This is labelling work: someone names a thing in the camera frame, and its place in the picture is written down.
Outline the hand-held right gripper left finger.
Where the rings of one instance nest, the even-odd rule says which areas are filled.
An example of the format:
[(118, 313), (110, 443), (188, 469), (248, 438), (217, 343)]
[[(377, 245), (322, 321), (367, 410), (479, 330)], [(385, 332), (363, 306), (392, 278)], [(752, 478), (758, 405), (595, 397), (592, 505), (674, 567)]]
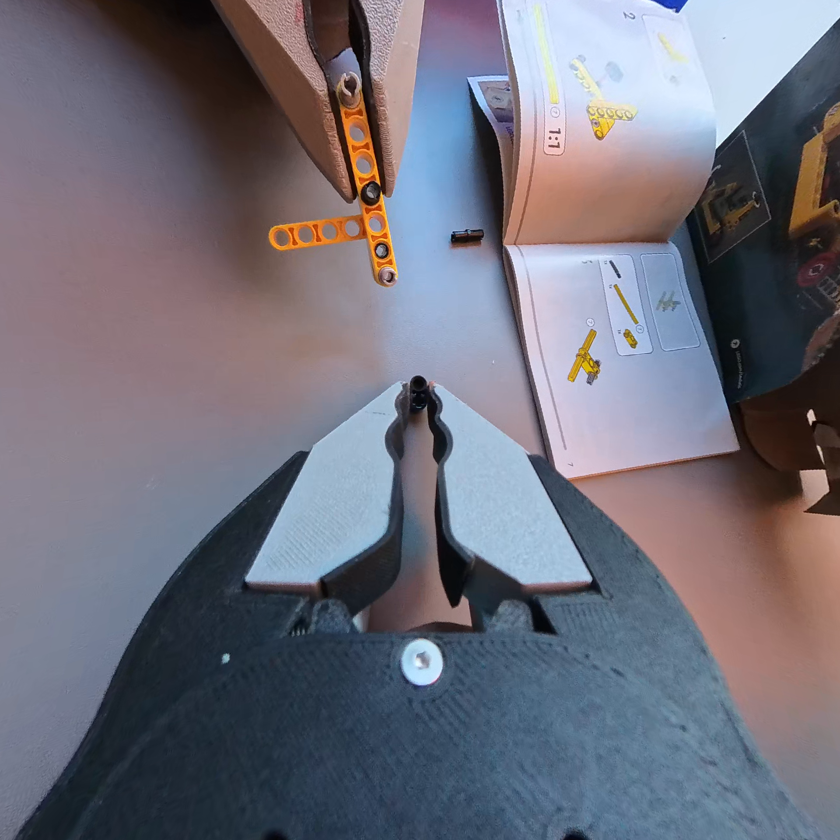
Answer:
[(248, 588), (338, 600), (352, 616), (391, 588), (402, 561), (406, 422), (399, 381), (312, 447), (245, 576)]

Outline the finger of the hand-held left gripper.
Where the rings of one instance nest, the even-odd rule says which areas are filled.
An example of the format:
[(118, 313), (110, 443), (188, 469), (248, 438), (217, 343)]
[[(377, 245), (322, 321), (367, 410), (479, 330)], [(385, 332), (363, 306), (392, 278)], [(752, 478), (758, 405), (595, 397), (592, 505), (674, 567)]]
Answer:
[(310, 2), (213, 1), (248, 63), (312, 162), (348, 203), (355, 198), (338, 103), (315, 38)]
[(394, 192), (405, 148), (423, 18), (423, 1), (351, 2), (351, 47), (385, 196)]

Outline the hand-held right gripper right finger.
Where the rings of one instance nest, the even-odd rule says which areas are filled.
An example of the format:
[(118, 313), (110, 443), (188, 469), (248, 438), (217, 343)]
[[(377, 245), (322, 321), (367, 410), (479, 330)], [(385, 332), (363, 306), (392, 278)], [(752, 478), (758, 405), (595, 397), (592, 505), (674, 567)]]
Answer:
[(439, 384), (427, 418), (437, 463), (440, 577), (475, 629), (501, 603), (590, 590), (593, 577), (529, 452)]

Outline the yellow lego beam assembly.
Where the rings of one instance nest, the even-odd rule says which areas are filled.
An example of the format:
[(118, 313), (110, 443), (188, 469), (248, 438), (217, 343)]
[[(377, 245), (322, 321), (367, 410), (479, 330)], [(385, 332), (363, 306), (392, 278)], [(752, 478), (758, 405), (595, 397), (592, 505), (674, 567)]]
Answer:
[(398, 278), (396, 259), (361, 80), (353, 72), (343, 73), (336, 92), (360, 212), (347, 217), (276, 225), (269, 230), (268, 240), (280, 252), (364, 240), (369, 248), (374, 280), (382, 287), (393, 287)]

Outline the lego instruction booklet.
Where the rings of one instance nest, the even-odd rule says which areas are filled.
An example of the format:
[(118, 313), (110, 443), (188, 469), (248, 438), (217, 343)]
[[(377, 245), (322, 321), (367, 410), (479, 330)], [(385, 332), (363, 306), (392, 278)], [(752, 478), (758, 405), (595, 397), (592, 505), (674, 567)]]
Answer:
[(739, 448), (671, 242), (716, 120), (658, 2), (499, 2), (512, 99), (503, 255), (543, 439), (567, 479)]

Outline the black lego set box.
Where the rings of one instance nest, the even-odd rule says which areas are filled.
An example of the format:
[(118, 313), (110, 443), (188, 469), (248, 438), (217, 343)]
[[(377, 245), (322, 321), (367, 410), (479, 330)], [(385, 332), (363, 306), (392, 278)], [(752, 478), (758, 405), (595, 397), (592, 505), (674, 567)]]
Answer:
[(719, 146), (687, 218), (724, 394), (754, 452), (839, 513), (839, 23)]

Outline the small printed leaflet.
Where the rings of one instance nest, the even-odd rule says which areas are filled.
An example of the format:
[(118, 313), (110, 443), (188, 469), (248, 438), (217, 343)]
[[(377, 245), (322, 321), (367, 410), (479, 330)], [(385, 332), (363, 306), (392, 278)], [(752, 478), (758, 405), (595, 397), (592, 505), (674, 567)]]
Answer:
[(507, 75), (467, 78), (469, 88), (498, 137), (510, 147), (516, 137), (511, 84)]

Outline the printed instruction sheet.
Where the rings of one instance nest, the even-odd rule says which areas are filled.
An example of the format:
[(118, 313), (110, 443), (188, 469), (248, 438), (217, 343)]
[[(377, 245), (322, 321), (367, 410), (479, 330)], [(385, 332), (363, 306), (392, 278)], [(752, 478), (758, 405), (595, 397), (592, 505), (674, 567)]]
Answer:
[(838, 1), (658, 2), (682, 21), (720, 146), (838, 20)]

